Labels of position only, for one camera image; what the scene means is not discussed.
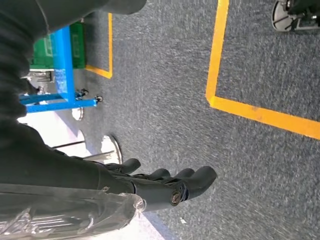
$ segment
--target blue metal frame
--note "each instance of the blue metal frame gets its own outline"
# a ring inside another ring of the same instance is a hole
[[[56,111],[63,109],[96,107],[94,99],[82,100],[75,92],[73,82],[72,54],[69,26],[58,30],[51,36],[54,57],[54,67],[57,93],[45,95],[21,96],[20,102],[27,105],[28,113]],[[42,101],[63,100],[48,104],[29,105]]]

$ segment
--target metal screw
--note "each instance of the metal screw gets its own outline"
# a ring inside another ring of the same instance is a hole
[[[178,205],[181,200],[181,194],[178,191],[174,191],[171,196],[171,202],[173,206]]]

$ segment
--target green plastic bin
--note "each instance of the green plastic bin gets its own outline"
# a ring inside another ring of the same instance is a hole
[[[80,22],[69,26],[72,60],[74,69],[86,67],[84,27]],[[50,35],[37,41],[33,46],[33,57],[29,60],[31,69],[53,69],[54,56]]]

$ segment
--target chair wheel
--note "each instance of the chair wheel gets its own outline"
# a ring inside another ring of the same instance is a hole
[[[97,102],[98,103],[101,103],[103,101],[103,98],[102,96],[95,96],[95,99],[97,100]]]
[[[89,91],[88,91],[88,90],[86,90],[86,89],[82,89],[81,90],[81,94],[82,95],[82,96],[87,96],[88,94],[89,94]]]

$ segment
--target clear plastic wrap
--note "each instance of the clear plastic wrap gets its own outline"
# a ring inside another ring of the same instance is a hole
[[[135,194],[0,184],[0,239],[72,239],[127,226],[145,203]]]

